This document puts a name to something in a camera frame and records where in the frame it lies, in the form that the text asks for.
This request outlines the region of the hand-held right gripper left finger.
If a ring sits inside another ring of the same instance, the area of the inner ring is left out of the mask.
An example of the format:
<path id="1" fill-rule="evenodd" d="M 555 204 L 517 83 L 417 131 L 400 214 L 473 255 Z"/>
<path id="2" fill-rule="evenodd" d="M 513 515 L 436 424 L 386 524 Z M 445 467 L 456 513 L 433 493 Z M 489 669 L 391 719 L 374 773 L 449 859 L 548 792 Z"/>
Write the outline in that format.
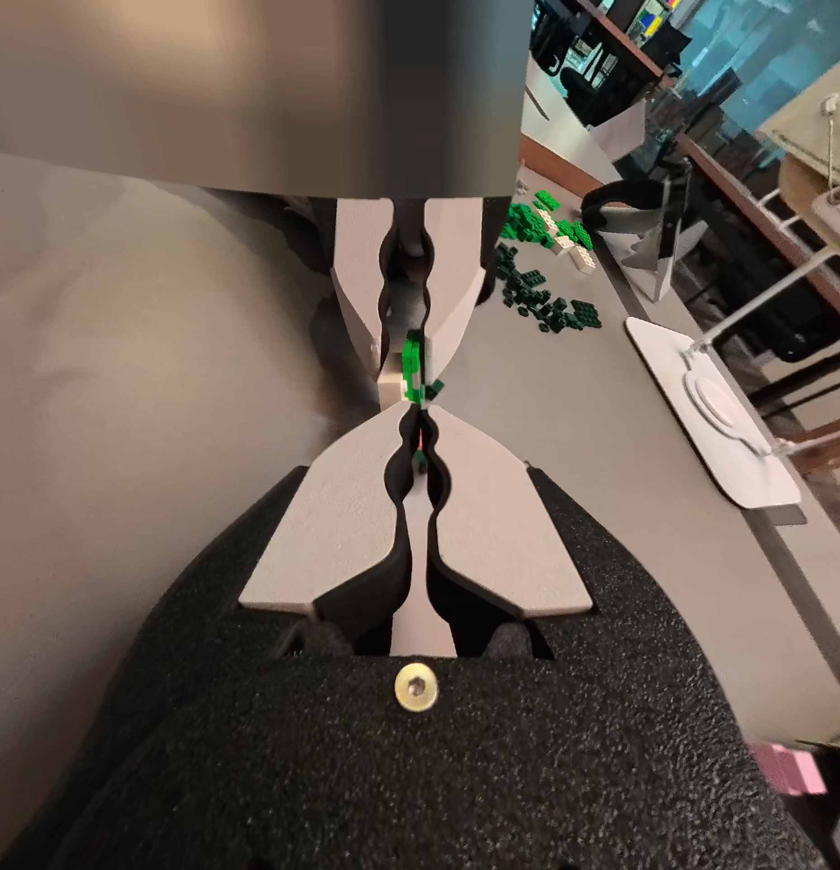
<path id="1" fill-rule="evenodd" d="M 381 567 L 406 531 L 415 407 L 391 406 L 350 430 L 308 468 L 240 605 L 320 613 L 340 586 Z"/>

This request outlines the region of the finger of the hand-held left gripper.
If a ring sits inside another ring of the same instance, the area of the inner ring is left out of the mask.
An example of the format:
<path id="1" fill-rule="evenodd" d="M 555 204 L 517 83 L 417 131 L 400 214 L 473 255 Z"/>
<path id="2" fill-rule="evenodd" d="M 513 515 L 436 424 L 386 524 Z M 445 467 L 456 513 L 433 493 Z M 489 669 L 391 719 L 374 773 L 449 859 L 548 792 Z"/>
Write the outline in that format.
<path id="1" fill-rule="evenodd" d="M 390 278 L 402 253 L 390 198 L 339 198 L 330 274 L 350 341 L 369 374 L 389 351 Z"/>
<path id="2" fill-rule="evenodd" d="M 425 280 L 425 380 L 438 379 L 462 342 L 482 288 L 483 200 L 430 198 L 424 229 L 431 246 Z"/>

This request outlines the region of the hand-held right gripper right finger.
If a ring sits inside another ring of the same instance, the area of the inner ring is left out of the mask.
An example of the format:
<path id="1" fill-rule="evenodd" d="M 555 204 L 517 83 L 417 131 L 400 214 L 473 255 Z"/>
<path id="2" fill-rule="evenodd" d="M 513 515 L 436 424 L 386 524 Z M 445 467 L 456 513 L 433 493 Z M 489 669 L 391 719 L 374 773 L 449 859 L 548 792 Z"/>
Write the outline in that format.
<path id="1" fill-rule="evenodd" d="M 587 613 L 589 591 L 523 460 L 444 408 L 424 424 L 430 567 L 519 619 Z"/>

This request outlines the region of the green white lego assembly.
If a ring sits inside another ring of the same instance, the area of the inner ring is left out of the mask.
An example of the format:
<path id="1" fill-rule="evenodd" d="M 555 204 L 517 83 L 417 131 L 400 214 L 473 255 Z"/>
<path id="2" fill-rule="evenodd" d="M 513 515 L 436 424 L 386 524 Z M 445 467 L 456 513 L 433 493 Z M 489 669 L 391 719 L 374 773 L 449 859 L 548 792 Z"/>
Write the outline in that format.
<path id="1" fill-rule="evenodd" d="M 402 349 L 389 353 L 377 377 L 377 393 L 381 411 L 411 403 L 421 408 L 434 402 L 444 389 L 439 378 L 427 382 L 424 375 L 425 346 L 419 330 L 407 332 Z"/>

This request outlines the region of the pile of green white lego bricks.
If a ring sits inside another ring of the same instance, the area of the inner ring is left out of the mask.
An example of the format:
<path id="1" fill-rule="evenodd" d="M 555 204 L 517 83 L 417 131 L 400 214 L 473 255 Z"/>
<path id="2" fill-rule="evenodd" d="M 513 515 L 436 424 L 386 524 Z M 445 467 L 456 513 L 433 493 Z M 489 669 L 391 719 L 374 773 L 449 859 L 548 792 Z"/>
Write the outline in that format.
<path id="1" fill-rule="evenodd" d="M 554 256 L 567 256 L 583 274 L 596 269 L 593 242 L 580 218 L 557 217 L 560 202 L 548 190 L 512 201 L 500 238 L 538 245 Z"/>

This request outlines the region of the pile of dark green lego bricks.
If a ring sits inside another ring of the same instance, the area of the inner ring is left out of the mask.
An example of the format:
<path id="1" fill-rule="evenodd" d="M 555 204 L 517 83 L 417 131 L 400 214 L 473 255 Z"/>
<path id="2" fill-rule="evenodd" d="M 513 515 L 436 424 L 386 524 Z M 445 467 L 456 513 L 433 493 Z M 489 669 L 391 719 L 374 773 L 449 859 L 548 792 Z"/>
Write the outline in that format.
<path id="1" fill-rule="evenodd" d="M 516 264 L 517 247 L 498 244 L 494 250 L 494 275 L 501 284 L 502 304 L 523 319 L 534 319 L 539 332 L 558 335 L 567 331 L 600 330 L 602 321 L 595 305 L 553 297 L 545 276 L 537 269 L 521 271 Z"/>

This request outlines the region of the pink lego pig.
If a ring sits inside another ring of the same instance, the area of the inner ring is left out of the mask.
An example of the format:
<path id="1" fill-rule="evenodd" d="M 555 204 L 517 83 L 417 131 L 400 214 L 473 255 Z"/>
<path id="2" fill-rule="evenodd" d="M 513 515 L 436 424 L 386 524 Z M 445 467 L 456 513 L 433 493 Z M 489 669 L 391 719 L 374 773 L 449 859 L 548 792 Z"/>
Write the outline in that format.
<path id="1" fill-rule="evenodd" d="M 810 752 L 771 742 L 749 742 L 748 747 L 776 793 L 796 798 L 827 794 L 826 783 Z"/>

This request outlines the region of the grey desk brown edge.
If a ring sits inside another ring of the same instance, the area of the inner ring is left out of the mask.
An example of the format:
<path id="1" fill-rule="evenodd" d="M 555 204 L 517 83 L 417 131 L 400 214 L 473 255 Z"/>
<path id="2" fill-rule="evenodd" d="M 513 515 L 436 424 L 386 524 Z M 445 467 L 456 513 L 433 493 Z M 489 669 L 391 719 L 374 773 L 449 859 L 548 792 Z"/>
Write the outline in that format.
<path id="1" fill-rule="evenodd" d="M 528 60 L 524 94 L 520 176 L 531 170 L 582 196 L 621 180 L 614 163 L 645 142 L 646 99 L 587 129 L 533 58 Z"/>

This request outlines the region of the black grey stand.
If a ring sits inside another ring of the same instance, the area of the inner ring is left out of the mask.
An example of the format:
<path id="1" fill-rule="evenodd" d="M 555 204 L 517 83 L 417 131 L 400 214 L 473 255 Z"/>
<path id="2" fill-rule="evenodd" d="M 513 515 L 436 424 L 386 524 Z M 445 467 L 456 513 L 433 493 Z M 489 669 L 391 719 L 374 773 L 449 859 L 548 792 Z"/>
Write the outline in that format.
<path id="1" fill-rule="evenodd" d="M 676 263 L 690 253 L 707 229 L 686 225 L 693 165 L 666 162 L 663 179 L 606 184 L 586 194 L 580 219 L 604 242 L 632 289 L 657 303 L 671 289 Z"/>

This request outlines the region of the black office chair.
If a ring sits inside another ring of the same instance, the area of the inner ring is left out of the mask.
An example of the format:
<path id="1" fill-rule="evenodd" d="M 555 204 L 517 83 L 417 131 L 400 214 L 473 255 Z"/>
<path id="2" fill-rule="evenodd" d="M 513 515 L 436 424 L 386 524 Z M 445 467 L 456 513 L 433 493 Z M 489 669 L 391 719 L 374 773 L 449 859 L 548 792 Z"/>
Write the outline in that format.
<path id="1" fill-rule="evenodd" d="M 585 12 L 564 2 L 535 1 L 531 56 L 580 122 L 597 127 L 617 111 L 606 107 L 607 83 L 618 58 Z"/>

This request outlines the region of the beige canvas bag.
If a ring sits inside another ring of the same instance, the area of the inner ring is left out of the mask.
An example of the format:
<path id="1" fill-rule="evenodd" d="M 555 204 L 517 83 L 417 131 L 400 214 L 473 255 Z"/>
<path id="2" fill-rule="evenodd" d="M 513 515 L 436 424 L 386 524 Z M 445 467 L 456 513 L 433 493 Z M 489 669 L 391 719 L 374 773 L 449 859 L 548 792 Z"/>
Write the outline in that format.
<path id="1" fill-rule="evenodd" d="M 840 238 L 840 61 L 760 130 L 784 151 L 795 201 Z"/>

